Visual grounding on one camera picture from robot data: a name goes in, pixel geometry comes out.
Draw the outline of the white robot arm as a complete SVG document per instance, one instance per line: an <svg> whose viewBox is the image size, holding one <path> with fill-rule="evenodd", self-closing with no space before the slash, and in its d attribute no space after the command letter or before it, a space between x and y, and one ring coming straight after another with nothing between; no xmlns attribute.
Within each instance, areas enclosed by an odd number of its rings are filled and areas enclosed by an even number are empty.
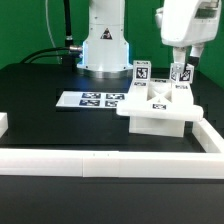
<svg viewBox="0 0 224 224"><path fill-rule="evenodd" d="M155 13L162 43L173 48L178 72L197 65L204 44L215 39L222 0L164 0ZM89 0L89 33L78 67L97 77L119 77L133 69L124 38L125 0Z"/></svg>

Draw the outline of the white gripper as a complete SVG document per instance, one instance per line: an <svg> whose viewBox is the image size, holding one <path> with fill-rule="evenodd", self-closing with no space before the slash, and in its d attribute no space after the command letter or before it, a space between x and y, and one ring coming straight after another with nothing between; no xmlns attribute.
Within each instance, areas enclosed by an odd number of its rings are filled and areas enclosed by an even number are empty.
<svg viewBox="0 0 224 224"><path fill-rule="evenodd" d="M191 46L187 65L197 67L205 42L215 39L222 0L164 0L155 19L164 45L173 48L174 71L183 72L187 46Z"/></svg>

